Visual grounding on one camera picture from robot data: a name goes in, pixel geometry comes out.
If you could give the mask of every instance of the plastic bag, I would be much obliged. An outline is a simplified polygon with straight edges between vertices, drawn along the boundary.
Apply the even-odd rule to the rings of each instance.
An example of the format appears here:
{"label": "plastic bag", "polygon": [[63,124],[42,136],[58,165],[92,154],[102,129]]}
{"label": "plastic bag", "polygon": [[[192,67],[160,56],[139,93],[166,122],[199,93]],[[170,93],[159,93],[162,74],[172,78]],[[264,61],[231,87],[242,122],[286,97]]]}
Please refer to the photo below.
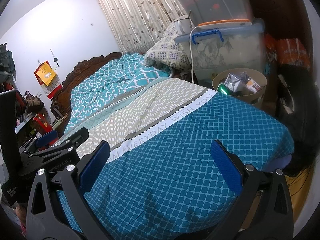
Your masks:
{"label": "plastic bag", "polygon": [[310,59],[301,41],[298,39],[278,40],[276,43],[278,62],[305,67],[310,70]]}
{"label": "plastic bag", "polygon": [[266,54],[269,63],[277,61],[278,54],[276,50],[276,39],[272,37],[269,33],[264,35],[264,41],[266,43]]}

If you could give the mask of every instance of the blue box handle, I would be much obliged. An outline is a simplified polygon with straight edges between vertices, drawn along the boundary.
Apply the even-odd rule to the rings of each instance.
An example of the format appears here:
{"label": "blue box handle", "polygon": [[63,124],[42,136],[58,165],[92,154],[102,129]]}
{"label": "blue box handle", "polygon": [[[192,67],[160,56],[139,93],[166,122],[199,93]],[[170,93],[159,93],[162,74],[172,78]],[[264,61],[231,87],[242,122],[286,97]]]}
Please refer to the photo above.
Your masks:
{"label": "blue box handle", "polygon": [[219,34],[221,41],[224,42],[224,39],[222,38],[221,31],[219,31],[219,30],[208,30],[208,31],[204,31],[204,32],[195,33],[192,35],[192,41],[195,45],[197,45],[197,43],[195,41],[196,37],[208,36],[211,34]]}

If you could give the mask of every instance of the brown wooden furniture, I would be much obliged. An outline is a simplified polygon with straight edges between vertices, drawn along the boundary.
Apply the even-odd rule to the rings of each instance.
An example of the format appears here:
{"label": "brown wooden furniture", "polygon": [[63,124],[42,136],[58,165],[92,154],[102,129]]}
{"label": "brown wooden furniture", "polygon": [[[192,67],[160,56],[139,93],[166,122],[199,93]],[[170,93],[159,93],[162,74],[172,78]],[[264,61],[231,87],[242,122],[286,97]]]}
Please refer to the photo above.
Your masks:
{"label": "brown wooden furniture", "polygon": [[276,40],[298,38],[313,64],[311,26],[303,0],[250,0],[250,4],[254,16],[264,20],[266,33]]}
{"label": "brown wooden furniture", "polygon": [[65,81],[62,82],[62,89],[60,89],[52,98],[51,112],[55,117],[59,117],[58,113],[54,110],[55,108],[62,114],[68,114],[68,117],[57,129],[59,136],[61,137],[64,130],[70,121],[71,116],[71,91],[77,85],[79,85],[87,77],[94,74],[99,68],[104,66],[106,63],[113,59],[118,59],[122,56],[121,52],[112,52],[108,56],[93,57],[90,60],[84,60],[78,62],[71,73],[68,74]]}

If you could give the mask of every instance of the yellow paper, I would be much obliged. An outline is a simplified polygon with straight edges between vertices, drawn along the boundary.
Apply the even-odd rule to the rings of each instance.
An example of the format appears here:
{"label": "yellow paper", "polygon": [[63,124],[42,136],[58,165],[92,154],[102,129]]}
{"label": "yellow paper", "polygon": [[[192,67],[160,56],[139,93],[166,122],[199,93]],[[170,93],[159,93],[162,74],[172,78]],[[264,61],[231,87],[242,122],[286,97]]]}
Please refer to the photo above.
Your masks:
{"label": "yellow paper", "polygon": [[54,72],[54,70],[52,70],[50,65],[44,62],[38,70],[37,75],[39,78],[41,78],[46,86],[49,86],[56,73]]}

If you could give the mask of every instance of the handbag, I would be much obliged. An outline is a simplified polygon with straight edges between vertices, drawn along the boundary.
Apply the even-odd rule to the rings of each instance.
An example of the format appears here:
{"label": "handbag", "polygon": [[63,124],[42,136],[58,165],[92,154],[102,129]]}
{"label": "handbag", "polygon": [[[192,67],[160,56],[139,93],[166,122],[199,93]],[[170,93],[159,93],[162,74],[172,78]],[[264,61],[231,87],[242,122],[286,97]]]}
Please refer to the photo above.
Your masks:
{"label": "handbag", "polygon": [[29,93],[29,91],[26,91],[26,102],[27,102],[27,109],[26,112],[28,114],[30,113],[37,113],[42,108],[44,108],[44,103],[41,101],[39,97],[35,97]]}

